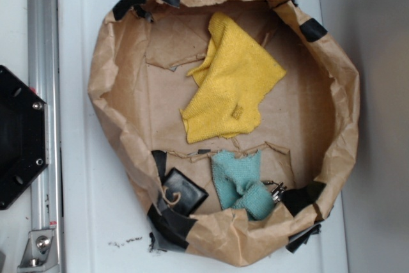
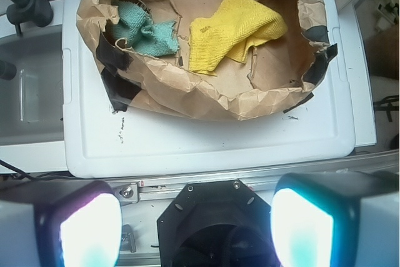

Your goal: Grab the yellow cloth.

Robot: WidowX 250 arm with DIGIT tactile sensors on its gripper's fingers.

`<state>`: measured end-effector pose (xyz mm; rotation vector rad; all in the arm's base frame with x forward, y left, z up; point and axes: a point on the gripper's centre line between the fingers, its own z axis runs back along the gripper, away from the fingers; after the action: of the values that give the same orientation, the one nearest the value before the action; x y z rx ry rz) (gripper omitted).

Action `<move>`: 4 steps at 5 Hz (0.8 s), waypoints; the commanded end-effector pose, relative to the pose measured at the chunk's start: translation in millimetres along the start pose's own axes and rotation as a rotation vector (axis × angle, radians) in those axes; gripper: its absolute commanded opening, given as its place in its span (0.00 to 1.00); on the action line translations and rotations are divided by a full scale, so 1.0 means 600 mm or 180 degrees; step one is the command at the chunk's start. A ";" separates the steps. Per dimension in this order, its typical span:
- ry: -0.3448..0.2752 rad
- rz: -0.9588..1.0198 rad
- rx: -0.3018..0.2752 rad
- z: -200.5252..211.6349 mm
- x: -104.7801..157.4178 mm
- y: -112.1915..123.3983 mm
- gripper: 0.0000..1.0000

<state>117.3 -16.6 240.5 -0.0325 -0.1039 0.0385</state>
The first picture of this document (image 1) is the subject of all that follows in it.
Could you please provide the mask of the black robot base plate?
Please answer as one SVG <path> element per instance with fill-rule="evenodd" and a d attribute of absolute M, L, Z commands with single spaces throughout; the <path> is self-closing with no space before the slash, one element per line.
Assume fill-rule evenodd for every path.
<path fill-rule="evenodd" d="M 47 167 L 47 104 L 1 66 L 1 210 L 6 210 Z"/>

